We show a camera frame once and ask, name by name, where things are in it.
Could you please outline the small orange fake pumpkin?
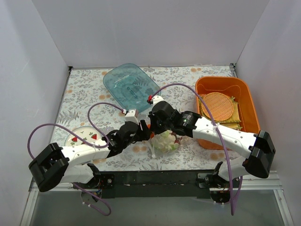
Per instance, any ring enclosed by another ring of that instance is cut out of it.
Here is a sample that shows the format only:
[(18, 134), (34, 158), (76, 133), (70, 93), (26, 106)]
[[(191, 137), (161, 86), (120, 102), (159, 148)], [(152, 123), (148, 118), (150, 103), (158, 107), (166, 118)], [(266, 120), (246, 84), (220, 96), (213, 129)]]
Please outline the small orange fake pumpkin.
[(152, 139), (154, 136), (155, 136), (155, 134), (154, 134), (154, 132), (151, 130), (151, 125), (148, 124), (148, 125), (147, 125), (147, 130), (146, 130), (146, 138), (149, 140), (149, 139)]

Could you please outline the fake cauliflower with leaves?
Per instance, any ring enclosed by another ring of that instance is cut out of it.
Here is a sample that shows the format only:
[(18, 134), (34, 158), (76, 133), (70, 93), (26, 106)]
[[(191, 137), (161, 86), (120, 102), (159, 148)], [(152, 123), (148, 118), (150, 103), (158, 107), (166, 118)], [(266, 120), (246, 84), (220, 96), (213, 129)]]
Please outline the fake cauliflower with leaves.
[(155, 135), (151, 139), (154, 149), (161, 151), (162, 153), (175, 151), (179, 147), (179, 144), (174, 143), (175, 137), (172, 136), (172, 133), (173, 132), (171, 130), (167, 130), (161, 134)]

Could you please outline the clear polka dot zip bag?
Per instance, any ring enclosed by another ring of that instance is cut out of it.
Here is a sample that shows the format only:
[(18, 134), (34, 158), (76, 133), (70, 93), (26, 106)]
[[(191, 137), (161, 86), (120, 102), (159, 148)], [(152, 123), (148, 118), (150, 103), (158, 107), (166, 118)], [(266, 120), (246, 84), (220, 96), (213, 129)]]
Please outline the clear polka dot zip bag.
[(151, 157), (157, 158), (161, 155), (174, 152), (179, 146), (189, 141), (188, 136), (180, 136), (171, 130), (167, 130), (161, 134), (151, 133), (148, 140), (148, 146), (151, 151)]

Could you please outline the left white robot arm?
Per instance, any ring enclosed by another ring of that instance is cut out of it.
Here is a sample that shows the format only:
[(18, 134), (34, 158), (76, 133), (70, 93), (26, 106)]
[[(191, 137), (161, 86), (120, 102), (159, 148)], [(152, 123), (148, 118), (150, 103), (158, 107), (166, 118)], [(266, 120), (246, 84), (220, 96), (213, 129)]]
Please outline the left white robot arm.
[(151, 130), (144, 120), (125, 122), (101, 139), (88, 144), (60, 147), (51, 143), (33, 158), (29, 170), (41, 192), (47, 192), (60, 183), (82, 183), (96, 188), (100, 172), (91, 162), (116, 156), (130, 144), (147, 141)]

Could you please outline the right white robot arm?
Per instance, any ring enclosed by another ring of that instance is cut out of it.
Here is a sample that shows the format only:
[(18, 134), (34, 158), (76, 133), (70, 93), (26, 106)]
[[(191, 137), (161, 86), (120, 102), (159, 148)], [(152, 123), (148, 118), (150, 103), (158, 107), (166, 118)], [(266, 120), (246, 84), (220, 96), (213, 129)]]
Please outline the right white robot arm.
[(254, 134), (213, 124), (197, 113), (180, 113), (164, 100), (150, 103), (150, 129), (154, 134), (170, 130), (180, 136), (216, 143), (240, 155), (229, 162), (219, 162), (213, 173), (203, 179), (208, 186), (223, 187), (244, 175), (269, 177), (276, 150), (268, 132)]

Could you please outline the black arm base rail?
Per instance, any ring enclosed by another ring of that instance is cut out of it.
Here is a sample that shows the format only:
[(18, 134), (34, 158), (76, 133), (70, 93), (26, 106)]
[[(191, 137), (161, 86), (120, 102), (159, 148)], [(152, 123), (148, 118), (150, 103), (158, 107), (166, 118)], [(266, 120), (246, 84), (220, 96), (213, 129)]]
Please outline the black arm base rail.
[(95, 189), (102, 198), (125, 197), (196, 197), (217, 203), (230, 201), (227, 182), (212, 179), (212, 169), (202, 170), (143, 170), (105, 171), (86, 184), (84, 189)]

